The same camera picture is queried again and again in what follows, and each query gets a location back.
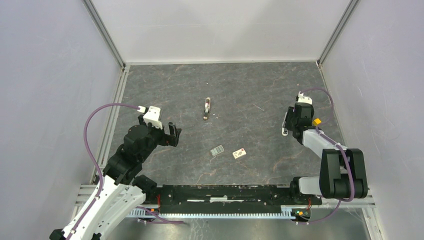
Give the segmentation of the white plastic hook piece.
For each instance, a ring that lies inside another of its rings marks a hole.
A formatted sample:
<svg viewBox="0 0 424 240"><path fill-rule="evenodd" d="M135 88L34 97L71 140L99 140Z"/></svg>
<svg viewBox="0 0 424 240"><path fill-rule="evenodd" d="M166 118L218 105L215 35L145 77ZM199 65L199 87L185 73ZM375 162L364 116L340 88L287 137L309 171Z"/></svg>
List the white plastic hook piece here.
<svg viewBox="0 0 424 240"><path fill-rule="evenodd" d="M283 136L287 136L289 134L289 130L287 129L287 119L288 119L288 112L285 113L284 120L283 120L283 123L281 125L281 127L282 127L281 134Z"/></svg>

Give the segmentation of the staples tray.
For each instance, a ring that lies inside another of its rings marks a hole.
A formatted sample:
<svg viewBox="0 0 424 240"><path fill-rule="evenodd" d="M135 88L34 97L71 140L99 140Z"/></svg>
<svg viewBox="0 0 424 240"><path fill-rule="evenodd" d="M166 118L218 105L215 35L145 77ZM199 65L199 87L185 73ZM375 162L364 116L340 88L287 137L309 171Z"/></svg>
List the staples tray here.
<svg viewBox="0 0 424 240"><path fill-rule="evenodd" d="M217 147L214 147L213 149L210 150L210 153L213 157L223 153L225 151L224 147L222 145L219 145Z"/></svg>

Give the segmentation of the small white staples box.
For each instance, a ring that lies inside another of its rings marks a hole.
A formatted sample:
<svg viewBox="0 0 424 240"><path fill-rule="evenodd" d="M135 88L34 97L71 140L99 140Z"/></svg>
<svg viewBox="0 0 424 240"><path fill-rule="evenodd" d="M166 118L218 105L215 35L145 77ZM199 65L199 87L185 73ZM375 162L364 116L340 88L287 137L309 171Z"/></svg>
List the small white staples box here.
<svg viewBox="0 0 424 240"><path fill-rule="evenodd" d="M247 153L246 153L245 149L244 149L244 148L240 148L240 149L238 149L238 150L234 151L234 152L232 153L232 156L234 157L234 159L235 159L235 160L237 160L237 159L239 159L239 158L244 157L246 154L247 154Z"/></svg>

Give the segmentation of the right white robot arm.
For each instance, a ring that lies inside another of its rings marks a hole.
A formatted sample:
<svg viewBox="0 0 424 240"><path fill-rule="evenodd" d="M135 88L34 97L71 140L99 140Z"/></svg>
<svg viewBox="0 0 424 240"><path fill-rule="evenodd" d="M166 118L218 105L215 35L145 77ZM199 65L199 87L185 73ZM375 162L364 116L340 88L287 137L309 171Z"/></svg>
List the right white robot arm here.
<svg viewBox="0 0 424 240"><path fill-rule="evenodd" d="M290 182L289 199L302 204L309 195L351 201L368 195L364 154L328 137L313 125L314 108L309 103L290 106L282 124L282 135L292 134L320 159L318 176L298 176Z"/></svg>

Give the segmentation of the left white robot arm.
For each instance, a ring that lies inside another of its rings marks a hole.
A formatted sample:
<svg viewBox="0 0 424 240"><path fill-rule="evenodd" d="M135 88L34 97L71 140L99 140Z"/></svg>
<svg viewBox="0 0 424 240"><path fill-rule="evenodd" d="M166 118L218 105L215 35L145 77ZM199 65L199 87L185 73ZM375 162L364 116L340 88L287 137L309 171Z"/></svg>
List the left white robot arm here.
<svg viewBox="0 0 424 240"><path fill-rule="evenodd" d="M143 163L157 146L176 147L182 132L172 122L169 133L141 122L132 126L107 161L95 190L74 219L55 229L51 240L105 240L137 206L157 198L157 184L140 175Z"/></svg>

